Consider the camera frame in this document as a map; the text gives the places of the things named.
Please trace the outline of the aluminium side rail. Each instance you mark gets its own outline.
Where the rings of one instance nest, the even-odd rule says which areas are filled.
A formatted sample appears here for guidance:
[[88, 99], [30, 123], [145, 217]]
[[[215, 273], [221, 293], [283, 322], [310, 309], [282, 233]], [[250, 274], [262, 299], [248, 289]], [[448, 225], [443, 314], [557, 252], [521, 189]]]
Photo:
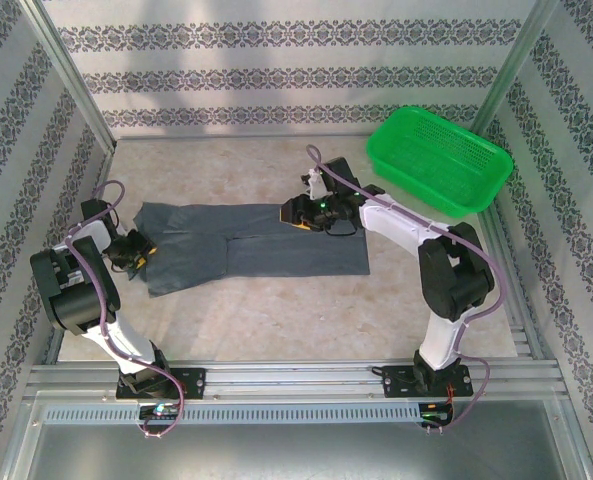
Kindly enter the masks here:
[[516, 270], [513, 247], [495, 204], [478, 215], [488, 252], [506, 278], [504, 308], [517, 356], [521, 360], [549, 360], [551, 354], [538, 332], [536, 317]]

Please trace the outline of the aluminium mounting rail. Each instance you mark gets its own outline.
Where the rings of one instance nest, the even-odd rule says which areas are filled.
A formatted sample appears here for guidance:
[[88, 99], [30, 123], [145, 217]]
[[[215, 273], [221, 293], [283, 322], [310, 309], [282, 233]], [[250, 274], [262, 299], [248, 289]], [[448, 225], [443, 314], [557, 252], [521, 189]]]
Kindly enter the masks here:
[[[377, 401], [382, 381], [371, 368], [381, 360], [335, 362], [175, 362], [206, 370], [207, 402]], [[483, 401], [542, 400], [569, 396], [555, 360], [491, 359]], [[62, 362], [31, 369], [22, 398], [112, 398], [118, 368], [108, 361]]]

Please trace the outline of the aluminium frame post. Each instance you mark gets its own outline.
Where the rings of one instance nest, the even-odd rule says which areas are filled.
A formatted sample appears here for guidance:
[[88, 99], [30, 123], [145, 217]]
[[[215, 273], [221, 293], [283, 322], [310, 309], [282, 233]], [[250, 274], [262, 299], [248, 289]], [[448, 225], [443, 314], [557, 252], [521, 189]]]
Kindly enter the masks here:
[[483, 136], [499, 109], [503, 99], [518, 75], [529, 52], [547, 25], [560, 0], [535, 0], [533, 7], [523, 23], [516, 40], [492, 83], [484, 101], [480, 105], [470, 131]]
[[43, 46], [64, 86], [72, 95], [85, 121], [106, 153], [114, 153], [116, 141], [87, 88], [83, 76], [68, 52], [58, 29], [50, 19], [42, 0], [17, 0], [38, 41]]

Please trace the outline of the grey t-shirt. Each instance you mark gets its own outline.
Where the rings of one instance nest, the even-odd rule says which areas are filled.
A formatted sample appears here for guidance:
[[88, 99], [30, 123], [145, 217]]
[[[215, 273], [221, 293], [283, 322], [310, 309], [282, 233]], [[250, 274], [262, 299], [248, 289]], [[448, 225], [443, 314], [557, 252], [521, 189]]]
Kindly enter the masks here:
[[134, 224], [157, 247], [141, 279], [152, 297], [228, 277], [361, 276], [365, 233], [331, 236], [279, 221], [275, 204], [144, 203]]

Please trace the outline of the green plastic basket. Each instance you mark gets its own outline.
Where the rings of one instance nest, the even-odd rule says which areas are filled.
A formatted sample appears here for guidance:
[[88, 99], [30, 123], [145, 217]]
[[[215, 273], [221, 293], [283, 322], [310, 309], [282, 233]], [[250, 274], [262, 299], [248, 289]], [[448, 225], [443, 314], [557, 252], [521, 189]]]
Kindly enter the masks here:
[[489, 207], [514, 169], [504, 149], [414, 106], [394, 111], [366, 153], [376, 175], [453, 218]]

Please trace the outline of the grey metal sheet panel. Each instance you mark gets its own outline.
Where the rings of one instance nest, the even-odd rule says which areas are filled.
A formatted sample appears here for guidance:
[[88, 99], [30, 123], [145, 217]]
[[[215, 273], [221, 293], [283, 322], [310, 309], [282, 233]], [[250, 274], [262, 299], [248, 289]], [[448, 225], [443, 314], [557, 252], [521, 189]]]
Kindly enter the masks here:
[[593, 480], [563, 400], [477, 404], [444, 433], [415, 423], [47, 425], [24, 415], [0, 480]]

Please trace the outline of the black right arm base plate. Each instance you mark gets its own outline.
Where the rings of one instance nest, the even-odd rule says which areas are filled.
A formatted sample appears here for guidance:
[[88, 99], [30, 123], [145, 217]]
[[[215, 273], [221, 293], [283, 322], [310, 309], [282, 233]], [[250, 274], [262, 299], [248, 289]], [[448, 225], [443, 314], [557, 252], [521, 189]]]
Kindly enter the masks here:
[[465, 365], [457, 365], [446, 373], [439, 373], [436, 379], [419, 379], [414, 367], [409, 365], [388, 365], [372, 367], [371, 373], [381, 379], [386, 398], [471, 397], [474, 394], [470, 373]]

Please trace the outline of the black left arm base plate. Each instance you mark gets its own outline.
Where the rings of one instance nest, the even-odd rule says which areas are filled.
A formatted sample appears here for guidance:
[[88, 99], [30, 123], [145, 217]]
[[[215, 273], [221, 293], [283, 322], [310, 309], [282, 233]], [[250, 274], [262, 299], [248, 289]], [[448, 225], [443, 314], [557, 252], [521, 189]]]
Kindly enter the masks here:
[[[181, 385], [185, 399], [203, 398], [206, 370], [202, 368], [172, 368], [171, 375]], [[172, 380], [150, 369], [137, 374], [119, 374], [116, 388], [118, 400], [178, 400], [179, 392]]]

